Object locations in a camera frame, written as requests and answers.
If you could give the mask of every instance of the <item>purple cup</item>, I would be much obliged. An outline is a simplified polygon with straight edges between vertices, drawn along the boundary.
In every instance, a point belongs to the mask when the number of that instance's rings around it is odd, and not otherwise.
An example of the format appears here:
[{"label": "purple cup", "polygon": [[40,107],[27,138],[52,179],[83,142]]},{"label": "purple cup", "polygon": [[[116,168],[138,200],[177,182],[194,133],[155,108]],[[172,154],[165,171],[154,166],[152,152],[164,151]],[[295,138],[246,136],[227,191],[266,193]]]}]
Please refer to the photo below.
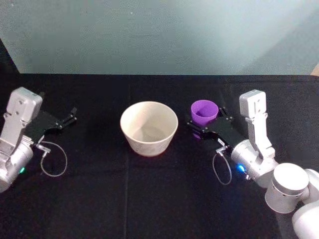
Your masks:
[{"label": "purple cup", "polygon": [[191,105],[191,118],[200,126],[205,126],[217,118],[218,106],[213,101],[200,100]]}]

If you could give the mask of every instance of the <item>silver cylinder joint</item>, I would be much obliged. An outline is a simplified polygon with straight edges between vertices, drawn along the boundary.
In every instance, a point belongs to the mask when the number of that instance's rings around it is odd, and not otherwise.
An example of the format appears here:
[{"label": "silver cylinder joint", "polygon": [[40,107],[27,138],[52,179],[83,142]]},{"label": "silver cylinder joint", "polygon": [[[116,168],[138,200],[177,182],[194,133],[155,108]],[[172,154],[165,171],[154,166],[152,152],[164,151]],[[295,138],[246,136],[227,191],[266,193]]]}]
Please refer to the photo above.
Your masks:
[{"label": "silver cylinder joint", "polygon": [[274,170],[265,200],[278,213],[290,213],[299,201],[309,196],[307,188],[309,176],[301,167],[292,163],[282,163]]},{"label": "silver cylinder joint", "polygon": [[259,152],[255,151],[250,141],[244,140],[239,143],[231,154],[231,159],[245,167],[249,175],[260,187],[267,188],[274,168],[278,163],[273,158],[261,159]]},{"label": "silver cylinder joint", "polygon": [[33,151],[27,141],[22,140],[11,157],[0,162],[0,192],[9,188],[20,170],[31,160]]}]

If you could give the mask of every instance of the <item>wall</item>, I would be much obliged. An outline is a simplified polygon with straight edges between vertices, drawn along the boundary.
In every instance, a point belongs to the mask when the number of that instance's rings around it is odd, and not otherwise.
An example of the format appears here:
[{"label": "wall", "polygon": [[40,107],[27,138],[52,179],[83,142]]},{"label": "wall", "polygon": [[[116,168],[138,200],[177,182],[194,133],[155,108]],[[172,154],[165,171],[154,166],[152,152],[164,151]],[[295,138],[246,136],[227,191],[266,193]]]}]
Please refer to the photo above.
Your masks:
[{"label": "wall", "polygon": [[310,74],[317,0],[0,0],[21,73]]}]

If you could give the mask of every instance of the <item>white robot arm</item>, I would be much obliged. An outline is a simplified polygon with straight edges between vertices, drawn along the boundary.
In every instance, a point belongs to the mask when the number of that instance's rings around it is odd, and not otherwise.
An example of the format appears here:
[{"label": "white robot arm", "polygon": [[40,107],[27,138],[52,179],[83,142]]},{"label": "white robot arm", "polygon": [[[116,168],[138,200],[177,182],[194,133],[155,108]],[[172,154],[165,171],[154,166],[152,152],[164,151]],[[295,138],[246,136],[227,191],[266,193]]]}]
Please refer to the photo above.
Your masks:
[{"label": "white robot arm", "polygon": [[9,188],[31,160],[33,148],[44,151],[44,156],[50,152],[40,144],[49,130],[60,130],[76,121],[76,108],[66,119],[58,120],[40,110],[42,101],[42,96],[23,87],[11,93],[0,135],[0,193]]},{"label": "white robot arm", "polygon": [[267,188],[265,200],[276,212],[290,213],[299,201],[305,205],[293,216],[294,230],[300,239],[319,239],[319,173],[291,164],[278,164],[275,150],[267,138],[266,94],[252,90],[239,98],[240,113],[248,123],[249,139],[231,124],[232,117],[220,108],[219,117],[205,127],[192,120],[187,124],[202,139],[213,139],[259,186]]},{"label": "white robot arm", "polygon": [[263,159],[261,171],[275,166],[265,195],[267,205],[278,213],[290,213],[302,201],[305,205],[293,215],[294,230],[301,239],[318,239],[319,173],[312,169],[303,170],[291,163],[272,163],[275,151],[266,133],[265,92],[252,90],[241,95],[240,113],[246,117],[248,123],[249,141]]}]

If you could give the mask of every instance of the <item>table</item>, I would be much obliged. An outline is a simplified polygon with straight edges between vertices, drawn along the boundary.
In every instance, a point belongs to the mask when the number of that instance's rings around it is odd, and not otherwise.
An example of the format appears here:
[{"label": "table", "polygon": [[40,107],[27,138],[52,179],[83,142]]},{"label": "table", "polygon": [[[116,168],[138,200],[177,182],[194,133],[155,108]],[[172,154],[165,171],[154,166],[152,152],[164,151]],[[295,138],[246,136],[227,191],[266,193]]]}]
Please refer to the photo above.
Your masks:
[{"label": "table", "polygon": [[[247,137],[239,96],[267,94],[268,136],[276,160],[319,170],[319,78],[311,76],[0,75],[0,109],[12,90],[46,93],[42,109],[63,118],[76,106],[78,122],[46,139],[69,157],[65,175],[41,173],[40,154],[0,194],[1,238],[289,238],[289,216],[265,203],[265,190],[235,170],[231,185],[211,169],[214,145],[198,142],[184,116],[192,102],[215,101]],[[122,112],[140,101],[171,107],[179,127],[167,151],[135,154],[121,129]],[[218,170],[225,170],[222,161]],[[52,148],[46,166],[63,168]]]}]

